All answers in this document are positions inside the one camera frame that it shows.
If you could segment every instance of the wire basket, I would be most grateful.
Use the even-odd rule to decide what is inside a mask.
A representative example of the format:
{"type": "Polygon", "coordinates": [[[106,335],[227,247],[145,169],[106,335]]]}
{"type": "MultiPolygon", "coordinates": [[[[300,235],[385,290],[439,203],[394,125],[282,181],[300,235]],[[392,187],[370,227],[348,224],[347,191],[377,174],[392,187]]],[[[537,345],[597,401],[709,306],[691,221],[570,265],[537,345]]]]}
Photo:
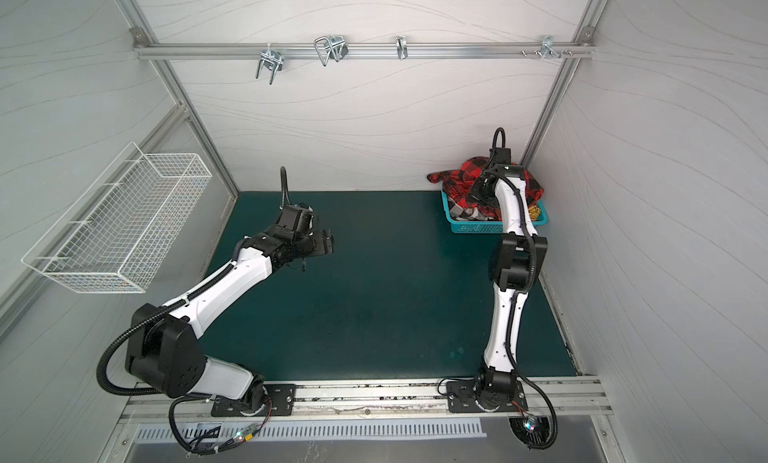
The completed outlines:
{"type": "Polygon", "coordinates": [[[25,265],[76,293],[144,293],[211,174],[195,153],[147,154],[135,144],[102,176],[115,166],[117,179],[94,182],[25,265]],[[138,155],[125,160],[129,150],[138,155]]]}
{"type": "MultiPolygon", "coordinates": [[[[441,191],[442,195],[442,208],[446,212],[446,218],[451,223],[451,231],[454,233],[502,233],[504,230],[504,223],[501,221],[456,221],[451,218],[451,210],[448,209],[448,197],[441,191]]],[[[547,224],[549,216],[547,216],[547,209],[544,208],[542,200],[539,199],[538,207],[542,210],[542,214],[539,218],[532,221],[533,226],[541,226],[547,224]]]]}

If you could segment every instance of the white wall panel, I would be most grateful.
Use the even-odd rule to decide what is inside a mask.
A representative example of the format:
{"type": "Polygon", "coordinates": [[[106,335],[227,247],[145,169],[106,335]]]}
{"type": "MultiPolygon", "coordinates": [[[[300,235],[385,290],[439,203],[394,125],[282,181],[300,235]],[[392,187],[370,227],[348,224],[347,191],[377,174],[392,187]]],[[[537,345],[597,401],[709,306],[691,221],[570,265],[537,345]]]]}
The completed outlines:
{"type": "MultiPolygon", "coordinates": [[[[131,44],[112,0],[0,0],[0,295],[24,271],[19,259],[37,238],[173,107],[131,44]]],[[[205,158],[185,127],[163,150],[205,158]]],[[[101,352],[139,305],[197,282],[228,202],[215,176],[144,295],[41,286],[0,343],[0,461],[98,458],[126,399],[96,384],[101,352]]],[[[110,376],[132,384],[121,365],[117,357],[110,376]]]]}
{"type": "Polygon", "coordinates": [[[486,155],[504,126],[519,158],[559,62],[293,61],[270,86],[247,60],[174,62],[240,189],[434,189],[428,172],[486,155]]]}
{"type": "Polygon", "coordinates": [[[0,0],[0,294],[120,149],[173,107],[112,0],[0,0]]]}
{"type": "MultiPolygon", "coordinates": [[[[587,0],[138,0],[165,43],[570,40],[587,0]]],[[[559,62],[287,61],[269,86],[255,61],[174,68],[243,190],[434,189],[431,171],[486,154],[504,126],[522,151],[559,62]]]]}
{"type": "Polygon", "coordinates": [[[534,160],[628,461],[768,461],[768,0],[610,0],[534,160]]]}
{"type": "Polygon", "coordinates": [[[587,0],[138,0],[164,43],[570,40],[587,0]]]}

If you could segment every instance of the plaid clothing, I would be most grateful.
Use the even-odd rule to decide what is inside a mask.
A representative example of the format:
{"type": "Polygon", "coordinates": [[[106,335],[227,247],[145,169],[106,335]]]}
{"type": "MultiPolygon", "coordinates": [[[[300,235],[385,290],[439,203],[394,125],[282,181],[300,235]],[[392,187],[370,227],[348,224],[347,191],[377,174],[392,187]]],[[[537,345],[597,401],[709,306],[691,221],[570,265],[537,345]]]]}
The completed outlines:
{"type": "MultiPolygon", "coordinates": [[[[466,160],[460,170],[448,170],[433,172],[427,175],[429,182],[441,182],[442,190],[448,197],[448,210],[451,218],[456,220],[475,221],[499,221],[502,219],[502,210],[498,202],[494,200],[492,205],[483,205],[470,196],[469,189],[482,173],[486,156],[475,156],[466,160]]],[[[525,199],[528,205],[535,204],[544,194],[544,189],[533,178],[533,175],[525,170],[525,199]]]]}

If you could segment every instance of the enclosure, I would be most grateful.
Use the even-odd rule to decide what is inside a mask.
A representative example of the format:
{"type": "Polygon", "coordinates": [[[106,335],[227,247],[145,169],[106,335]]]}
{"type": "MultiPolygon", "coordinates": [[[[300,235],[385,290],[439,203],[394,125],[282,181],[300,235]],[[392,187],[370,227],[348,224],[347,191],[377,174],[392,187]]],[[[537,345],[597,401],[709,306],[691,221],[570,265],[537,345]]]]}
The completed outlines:
{"type": "MultiPolygon", "coordinates": [[[[275,222],[284,166],[333,254],[199,341],[293,414],[205,458],[764,461],[766,3],[0,0],[0,459],[186,461],[166,396],[94,370],[275,222]],[[500,229],[427,175],[498,127],[544,189],[516,355],[545,451],[438,383],[485,364],[500,229]]],[[[178,408],[186,438],[254,420],[211,406],[178,408]]]]}

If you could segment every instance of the green work surface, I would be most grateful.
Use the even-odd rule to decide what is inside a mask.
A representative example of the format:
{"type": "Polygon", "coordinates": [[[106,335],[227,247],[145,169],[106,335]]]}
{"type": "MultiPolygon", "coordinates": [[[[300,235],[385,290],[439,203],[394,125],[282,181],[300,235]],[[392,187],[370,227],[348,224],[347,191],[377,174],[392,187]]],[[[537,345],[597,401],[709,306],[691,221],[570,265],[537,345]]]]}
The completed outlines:
{"type": "MultiPolygon", "coordinates": [[[[292,192],[329,228],[332,255],[283,267],[231,305],[200,340],[207,355],[268,380],[474,375],[493,316],[488,257],[498,235],[456,235],[437,191],[292,192]]],[[[209,273],[243,236],[274,222],[278,192],[243,192],[209,273]]],[[[537,283],[523,310],[520,369],[573,376],[537,283]]]]}

